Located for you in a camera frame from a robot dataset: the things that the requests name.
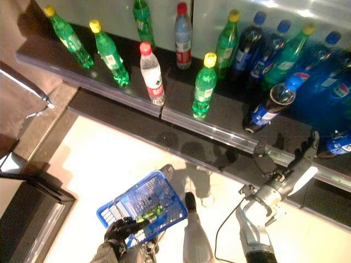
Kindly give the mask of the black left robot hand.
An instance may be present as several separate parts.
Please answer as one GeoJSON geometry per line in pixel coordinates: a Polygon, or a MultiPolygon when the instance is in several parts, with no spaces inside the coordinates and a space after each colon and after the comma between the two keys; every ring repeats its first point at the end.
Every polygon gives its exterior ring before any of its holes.
{"type": "Polygon", "coordinates": [[[109,226],[104,236],[104,242],[111,245],[117,260],[127,252],[125,239],[138,233],[149,223],[148,219],[142,219],[140,222],[137,222],[132,217],[124,217],[109,226]]]}

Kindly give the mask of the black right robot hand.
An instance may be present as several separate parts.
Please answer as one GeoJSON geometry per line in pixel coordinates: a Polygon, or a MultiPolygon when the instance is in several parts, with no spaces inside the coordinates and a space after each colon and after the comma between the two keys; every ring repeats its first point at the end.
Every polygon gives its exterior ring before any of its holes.
{"type": "Polygon", "coordinates": [[[254,148],[253,159],[262,175],[267,179],[258,192],[267,192],[269,196],[279,194],[283,200],[299,191],[317,173],[312,165],[319,146],[319,132],[313,131],[301,148],[295,150],[295,158],[285,169],[279,169],[266,152],[266,142],[259,141],[254,148]]]}

